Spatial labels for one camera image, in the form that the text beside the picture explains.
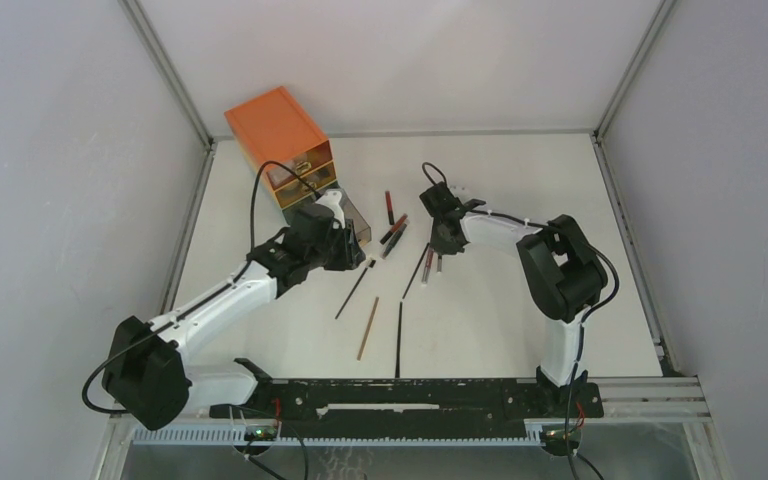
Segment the black eyebrow comb brush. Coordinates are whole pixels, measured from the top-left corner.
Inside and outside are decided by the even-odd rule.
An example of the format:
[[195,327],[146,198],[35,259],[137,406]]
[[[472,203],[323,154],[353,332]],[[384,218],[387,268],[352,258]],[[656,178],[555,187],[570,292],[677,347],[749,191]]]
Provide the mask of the black eyebrow comb brush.
[[350,289],[349,293],[347,294],[346,298],[344,299],[344,301],[342,302],[340,308],[338,309],[337,313],[335,314],[335,316],[334,316],[335,320],[340,318],[340,316],[344,312],[345,308],[347,307],[347,305],[351,301],[352,297],[356,293],[358,287],[360,286],[360,284],[364,280],[365,276],[367,275],[368,271],[370,269],[372,269],[375,266],[376,263],[377,263],[377,260],[375,258],[373,258],[373,259],[369,260],[368,263],[364,266],[364,268],[363,268],[362,272],[360,273],[359,277],[357,278],[357,280],[353,284],[352,288]]

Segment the orange yellow blue drawer box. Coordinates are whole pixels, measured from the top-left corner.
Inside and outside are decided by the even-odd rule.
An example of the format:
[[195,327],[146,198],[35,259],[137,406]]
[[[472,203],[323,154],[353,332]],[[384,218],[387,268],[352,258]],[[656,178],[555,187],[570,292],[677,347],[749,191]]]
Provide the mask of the orange yellow blue drawer box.
[[286,223],[317,193],[341,187],[330,140],[283,86],[262,93],[224,113],[244,158],[261,174]]

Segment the red lipstick silver end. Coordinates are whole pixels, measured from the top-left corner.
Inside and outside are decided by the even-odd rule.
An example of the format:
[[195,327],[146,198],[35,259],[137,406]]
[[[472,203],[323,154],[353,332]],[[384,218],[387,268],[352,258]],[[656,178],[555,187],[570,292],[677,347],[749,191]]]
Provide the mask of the red lipstick silver end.
[[425,260],[424,260],[424,266],[422,270],[422,277],[421,277],[421,284],[427,285],[429,281],[429,277],[431,274],[432,266],[433,266],[433,260],[434,260],[434,251],[431,247],[428,247],[426,254],[425,254]]

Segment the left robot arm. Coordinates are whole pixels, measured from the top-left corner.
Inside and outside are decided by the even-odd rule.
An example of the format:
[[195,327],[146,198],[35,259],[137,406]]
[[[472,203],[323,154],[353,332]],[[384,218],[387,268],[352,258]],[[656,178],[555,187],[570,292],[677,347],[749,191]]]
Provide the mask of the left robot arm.
[[233,360],[195,366],[197,353],[234,322],[284,295],[316,269],[348,271],[365,259],[354,219],[330,191],[254,247],[239,270],[183,307],[147,322],[121,321],[98,376],[119,411],[150,431],[184,412],[236,405],[250,417],[271,407],[271,388]]

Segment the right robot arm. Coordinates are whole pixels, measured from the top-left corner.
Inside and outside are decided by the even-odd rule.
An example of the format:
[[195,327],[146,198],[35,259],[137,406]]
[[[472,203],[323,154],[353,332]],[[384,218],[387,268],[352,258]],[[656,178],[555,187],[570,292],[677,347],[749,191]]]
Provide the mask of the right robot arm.
[[585,321],[599,306],[615,268],[609,265],[569,215],[538,224],[494,212],[478,199],[463,201],[438,182],[419,195],[432,218],[430,248],[457,255],[485,245],[516,257],[531,299],[546,317],[546,345],[537,378],[538,402],[552,416],[565,415],[578,400],[573,384],[584,375]]

